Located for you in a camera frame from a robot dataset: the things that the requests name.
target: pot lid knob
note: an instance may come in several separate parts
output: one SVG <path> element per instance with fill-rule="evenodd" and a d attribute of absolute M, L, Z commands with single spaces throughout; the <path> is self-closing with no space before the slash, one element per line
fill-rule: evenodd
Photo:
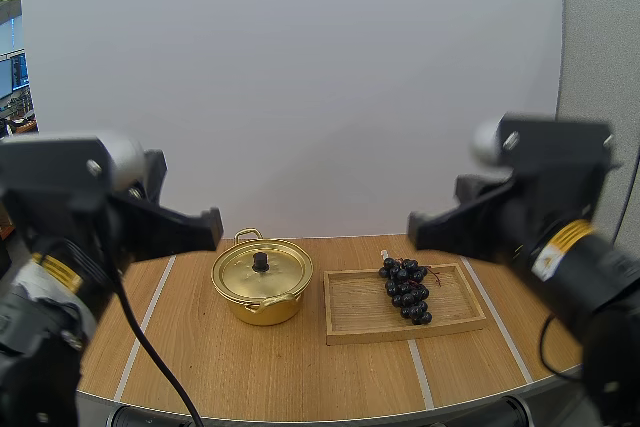
<path fill-rule="evenodd" d="M 267 263 L 267 254 L 264 252 L 256 252 L 253 254 L 253 270 L 255 272 L 266 272 L 269 270 L 269 264 Z"/>

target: grape stem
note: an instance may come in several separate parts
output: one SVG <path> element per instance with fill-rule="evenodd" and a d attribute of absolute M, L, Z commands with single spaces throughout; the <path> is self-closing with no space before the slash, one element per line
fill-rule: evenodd
<path fill-rule="evenodd" d="M 442 283 L 440 283 L 440 277 L 438 277 L 438 274 L 431 270 L 431 267 L 429 267 L 428 265 L 421 265 L 420 267 L 425 267 L 429 272 L 431 272 L 435 276 L 436 282 L 438 282 L 438 287 L 442 287 Z"/>

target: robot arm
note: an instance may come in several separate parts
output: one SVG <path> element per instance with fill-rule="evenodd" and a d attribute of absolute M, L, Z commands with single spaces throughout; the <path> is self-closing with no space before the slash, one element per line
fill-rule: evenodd
<path fill-rule="evenodd" d="M 158 206 L 165 172 L 112 135 L 0 143 L 0 198 L 34 254 L 0 300 L 0 425 L 77 425 L 80 360 L 131 262 L 216 249 L 217 209 Z"/>
<path fill-rule="evenodd" d="M 640 263 L 591 228 L 613 167 L 605 124 L 505 116 L 478 157 L 512 169 L 504 182 L 461 176 L 460 206 L 412 213 L 408 236 L 511 268 L 583 346 L 581 382 L 606 425 L 637 425 L 640 411 Z"/>

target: black cable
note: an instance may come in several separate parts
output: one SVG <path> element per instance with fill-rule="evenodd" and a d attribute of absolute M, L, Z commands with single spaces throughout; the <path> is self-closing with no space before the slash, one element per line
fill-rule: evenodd
<path fill-rule="evenodd" d="M 640 164 L 640 145 L 638 145 L 638 153 L 636 155 L 636 163 L 633 166 L 633 172 L 631 174 L 631 182 L 629 182 L 629 187 L 627 188 L 627 195 L 624 199 L 624 204 L 622 206 L 622 213 L 620 214 L 620 218 L 618 219 L 618 223 L 616 224 L 616 228 L 613 231 L 613 236 L 611 237 L 611 245 L 615 244 L 616 239 L 618 238 L 618 234 L 620 233 L 620 229 L 622 228 L 622 222 L 624 221 L 624 216 L 627 213 L 627 207 L 629 207 L 629 202 L 631 201 L 631 193 L 633 192 L 633 186 L 636 183 L 636 176 L 638 175 L 638 165 Z"/>
<path fill-rule="evenodd" d="M 550 314 L 549 317 L 547 317 L 547 320 L 545 320 L 544 324 L 542 325 L 542 331 L 540 332 L 540 342 L 538 342 L 538 353 L 540 354 L 540 362 L 542 362 L 542 365 L 544 365 L 545 368 L 555 376 L 560 377 L 561 379 L 564 379 L 564 380 L 568 380 L 569 382 L 582 383 L 582 379 L 580 378 L 572 377 L 571 375 L 563 374 L 562 372 L 557 371 L 556 369 L 551 367 L 549 363 L 546 361 L 546 359 L 544 358 L 544 349 L 543 349 L 544 336 L 547 334 L 547 330 L 549 330 L 549 325 L 551 325 L 551 322 L 553 322 L 553 319 L 555 318 L 556 318 L 555 315 Z"/>
<path fill-rule="evenodd" d="M 176 392 L 182 399 L 182 402 L 184 402 L 184 405 L 187 407 L 189 414 L 193 418 L 193 423 L 197 427 L 204 427 L 204 424 L 202 423 L 202 418 L 200 418 L 200 414 L 198 414 L 198 410 L 196 409 L 196 406 L 193 405 L 193 402 L 189 398 L 189 395 L 184 390 L 182 385 L 180 385 L 180 382 L 173 375 L 169 367 L 167 367 L 167 365 L 162 361 L 162 358 L 155 351 L 155 349 L 151 345 L 151 342 L 149 342 L 149 340 L 145 337 L 144 332 L 142 332 L 142 329 L 138 325 L 138 321 L 136 320 L 135 315 L 133 315 L 133 310 L 131 310 L 131 305 L 129 304 L 129 299 L 127 299 L 127 294 L 124 291 L 124 286 L 122 285 L 122 281 L 120 280 L 120 277 L 118 277 L 114 283 L 115 283 L 115 293 L 118 296 L 118 300 L 120 300 L 120 305 L 122 306 L 122 311 L 124 312 L 124 316 L 127 318 L 129 327 L 131 327 L 131 330 L 133 330 L 133 333 L 135 334 L 136 338 L 140 342 L 140 345 L 142 345 L 142 347 L 147 352 L 147 354 L 149 354 L 149 357 L 151 357 L 151 360 L 153 360 L 153 363 L 156 364 L 156 367 L 158 367 L 160 372 L 164 374 L 164 376 L 167 378 L 169 383 L 176 390 Z"/>

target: grape bunch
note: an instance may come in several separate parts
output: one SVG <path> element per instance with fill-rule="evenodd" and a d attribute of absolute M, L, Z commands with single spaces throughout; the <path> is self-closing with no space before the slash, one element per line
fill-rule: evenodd
<path fill-rule="evenodd" d="M 421 284 L 428 271 L 427 267 L 418 265 L 417 260 L 396 260 L 391 257 L 384 259 L 379 271 L 380 277 L 389 279 L 385 288 L 391 303 L 401 309 L 402 318 L 411 319 L 414 325 L 431 322 L 432 316 L 425 302 L 429 297 L 429 289 Z"/>

